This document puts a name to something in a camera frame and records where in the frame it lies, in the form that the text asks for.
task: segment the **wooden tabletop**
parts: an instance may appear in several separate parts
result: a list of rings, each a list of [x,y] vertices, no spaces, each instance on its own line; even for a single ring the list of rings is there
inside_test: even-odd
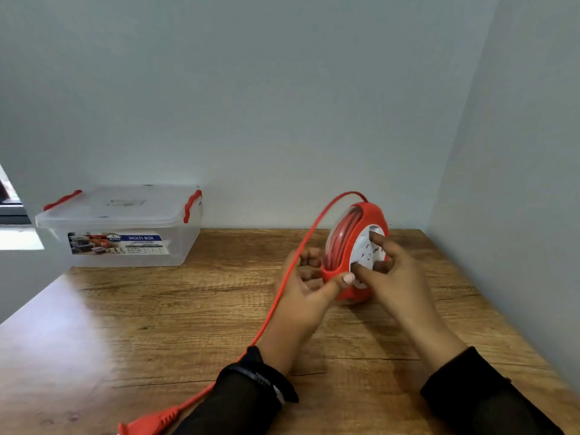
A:
[[[179,267],[69,270],[0,325],[0,433],[112,435],[196,394],[251,341],[304,233],[204,230]],[[578,399],[428,237],[391,235],[423,264],[450,327],[580,434]],[[446,434],[419,395],[425,380],[378,304],[332,307],[291,376],[300,404],[271,433]]]

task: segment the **fingernail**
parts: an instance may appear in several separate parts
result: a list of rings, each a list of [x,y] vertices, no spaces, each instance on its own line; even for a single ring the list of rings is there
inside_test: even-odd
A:
[[[342,277],[342,280],[346,283],[346,284],[352,284],[354,282],[354,275],[352,273],[348,273],[346,275],[344,275]]]

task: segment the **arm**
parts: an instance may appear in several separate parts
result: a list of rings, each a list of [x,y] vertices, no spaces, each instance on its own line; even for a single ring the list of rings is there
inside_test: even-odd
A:
[[[279,288],[295,252],[274,282]],[[213,391],[183,420],[173,435],[263,435],[285,402],[298,402],[286,379],[304,343],[320,326],[338,293],[354,281],[346,273],[325,285],[320,249],[306,249],[262,338],[239,363],[224,368]]]
[[[560,435],[562,431],[456,336],[439,316],[419,263],[401,246],[371,233],[391,261],[353,273],[372,287],[424,362],[430,378],[421,390],[433,412],[458,434]]]

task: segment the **gray wall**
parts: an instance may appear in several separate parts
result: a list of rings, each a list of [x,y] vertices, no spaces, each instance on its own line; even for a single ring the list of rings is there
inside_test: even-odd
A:
[[[580,392],[580,0],[500,0],[429,235]]]
[[[496,4],[2,0],[0,162],[32,214],[194,182],[206,226],[306,227],[357,189],[425,227]],[[0,321],[67,267],[44,240],[0,256]]]

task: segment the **red latch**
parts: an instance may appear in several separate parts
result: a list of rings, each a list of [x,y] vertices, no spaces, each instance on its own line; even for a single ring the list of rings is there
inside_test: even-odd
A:
[[[195,191],[195,194],[193,194],[191,197],[189,197],[189,200],[187,200],[187,203],[185,203],[185,217],[183,217],[183,222],[185,224],[187,224],[189,222],[189,210],[192,208],[193,202],[200,197],[202,197],[201,189],[198,189]]]
[[[54,203],[51,203],[49,205],[44,206],[44,210],[48,211],[49,209],[54,208],[56,205],[59,205],[61,203],[64,203],[67,200],[70,200],[72,197],[76,197],[78,194],[80,194],[82,192],[82,190],[77,189],[76,191],[74,191],[72,194],[69,195],[65,195],[64,197],[60,197],[57,201],[55,201]]]

